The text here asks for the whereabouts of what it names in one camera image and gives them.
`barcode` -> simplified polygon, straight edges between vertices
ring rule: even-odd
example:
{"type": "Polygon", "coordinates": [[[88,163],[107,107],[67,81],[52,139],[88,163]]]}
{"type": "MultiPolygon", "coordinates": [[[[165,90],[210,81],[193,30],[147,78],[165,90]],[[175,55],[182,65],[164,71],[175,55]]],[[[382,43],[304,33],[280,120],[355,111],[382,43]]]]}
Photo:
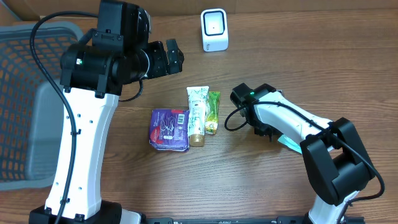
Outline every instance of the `barcode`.
{"type": "Polygon", "coordinates": [[[184,118],[185,118],[185,114],[179,114],[177,124],[183,124],[184,118]]]}

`purple package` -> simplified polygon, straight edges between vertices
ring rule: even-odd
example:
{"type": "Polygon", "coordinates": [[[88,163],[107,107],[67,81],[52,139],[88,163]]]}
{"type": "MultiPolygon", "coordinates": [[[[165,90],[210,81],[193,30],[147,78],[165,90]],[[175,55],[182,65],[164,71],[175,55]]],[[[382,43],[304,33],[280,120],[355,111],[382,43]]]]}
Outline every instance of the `purple package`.
{"type": "Polygon", "coordinates": [[[149,128],[149,144],[160,151],[187,152],[189,111],[155,109],[149,128]]]}

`wire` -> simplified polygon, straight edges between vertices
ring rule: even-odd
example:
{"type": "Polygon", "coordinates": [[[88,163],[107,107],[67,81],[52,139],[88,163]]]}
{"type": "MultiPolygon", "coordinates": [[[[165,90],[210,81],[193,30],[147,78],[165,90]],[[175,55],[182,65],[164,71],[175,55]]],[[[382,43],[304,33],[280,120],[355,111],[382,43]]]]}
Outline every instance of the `wire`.
{"type": "Polygon", "coordinates": [[[142,80],[139,80],[139,90],[138,90],[138,93],[137,93],[135,96],[133,96],[132,98],[128,98],[128,99],[126,99],[126,100],[119,100],[119,102],[128,102],[128,101],[135,100],[135,99],[138,98],[138,96],[141,96],[143,90],[144,90],[144,84],[143,84],[142,80]]]}
{"type": "Polygon", "coordinates": [[[92,14],[92,13],[88,13],[88,12],[78,12],[78,11],[56,12],[56,13],[53,13],[53,14],[50,14],[50,15],[44,17],[39,22],[37,22],[36,25],[33,27],[32,32],[30,33],[30,39],[29,39],[30,52],[32,53],[33,59],[35,60],[39,69],[42,71],[43,75],[46,77],[46,79],[50,82],[51,86],[57,92],[57,94],[61,98],[63,104],[65,105],[65,108],[68,111],[68,115],[69,115],[69,119],[70,119],[70,126],[72,129],[72,149],[70,152],[68,175],[67,175],[67,179],[65,182],[65,189],[63,190],[62,200],[60,202],[61,203],[60,210],[58,211],[57,217],[55,219],[55,224],[59,223],[59,221],[62,217],[63,210],[64,210],[65,205],[68,200],[69,186],[70,186],[70,181],[72,179],[73,166],[75,164],[75,156],[76,156],[76,135],[77,135],[76,122],[75,122],[75,117],[73,116],[73,111],[68,103],[68,100],[65,98],[62,91],[59,89],[57,84],[54,82],[54,79],[50,76],[48,71],[45,69],[43,64],[40,62],[39,57],[37,56],[37,53],[35,50],[35,36],[36,36],[37,30],[45,21],[52,19],[54,17],[57,17],[57,16],[66,16],[66,15],[98,17],[96,14],[92,14]]]}
{"type": "MultiPolygon", "coordinates": [[[[254,106],[254,105],[277,105],[277,106],[281,106],[284,108],[287,108],[288,110],[291,110],[293,113],[295,113],[296,115],[298,115],[299,117],[301,117],[303,120],[305,120],[306,122],[308,122],[310,125],[318,128],[321,131],[327,132],[327,130],[321,126],[319,126],[317,123],[315,123],[313,120],[307,118],[306,116],[304,116],[302,113],[298,112],[296,109],[292,108],[291,106],[285,105],[281,102],[273,102],[273,101],[254,101],[253,103],[250,103],[248,105],[244,105],[244,106],[240,106],[239,108],[237,108],[236,110],[232,111],[232,113],[230,113],[227,118],[225,119],[225,123],[224,123],[224,127],[225,129],[227,129],[228,131],[237,131],[239,129],[241,129],[244,125],[246,125],[248,122],[244,122],[242,125],[240,125],[237,128],[229,128],[227,126],[228,120],[232,117],[232,115],[234,115],[235,113],[237,113],[238,111],[241,111],[249,106],[254,106]]],[[[379,180],[380,183],[380,191],[377,194],[374,195],[370,195],[370,196],[365,196],[365,197],[359,197],[359,198],[353,198],[351,200],[348,200],[344,207],[343,210],[341,211],[338,219],[337,219],[337,224],[341,223],[340,220],[343,218],[344,214],[347,211],[348,206],[352,206],[353,202],[358,202],[358,201],[363,201],[363,200],[371,200],[371,199],[375,199],[380,197],[385,189],[386,186],[384,184],[383,178],[381,177],[380,173],[376,170],[376,168],[374,168],[374,166],[372,166],[370,163],[368,163],[366,161],[366,159],[364,159],[364,157],[362,157],[360,154],[358,154],[353,148],[351,148],[349,145],[347,145],[347,143],[345,143],[343,140],[341,140],[340,138],[338,138],[337,136],[335,136],[334,134],[330,134],[330,136],[332,138],[334,138],[335,140],[337,140],[344,148],[348,149],[352,154],[354,154],[357,158],[359,158],[370,170],[371,172],[373,172],[375,174],[375,176],[377,177],[377,179],[379,180]]]]}

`gold cap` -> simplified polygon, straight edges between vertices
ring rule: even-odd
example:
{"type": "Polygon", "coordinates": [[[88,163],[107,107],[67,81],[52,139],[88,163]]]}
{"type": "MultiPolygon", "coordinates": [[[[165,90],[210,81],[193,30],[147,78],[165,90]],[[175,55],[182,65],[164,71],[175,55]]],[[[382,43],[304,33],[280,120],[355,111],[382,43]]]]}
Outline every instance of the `gold cap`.
{"type": "Polygon", "coordinates": [[[189,145],[200,147],[205,145],[205,136],[202,134],[192,134],[189,136],[189,145]]]}

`teal object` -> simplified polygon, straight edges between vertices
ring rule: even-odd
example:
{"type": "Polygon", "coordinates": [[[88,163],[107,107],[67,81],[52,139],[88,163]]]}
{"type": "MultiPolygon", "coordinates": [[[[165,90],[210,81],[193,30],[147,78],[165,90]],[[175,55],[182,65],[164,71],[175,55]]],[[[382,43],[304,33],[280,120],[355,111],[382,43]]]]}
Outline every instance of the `teal object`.
{"type": "Polygon", "coordinates": [[[281,137],[278,139],[278,141],[280,143],[284,144],[285,146],[293,149],[294,151],[302,154],[301,147],[296,142],[291,140],[291,138],[287,137],[286,135],[284,135],[284,134],[281,135],[281,137]]]}

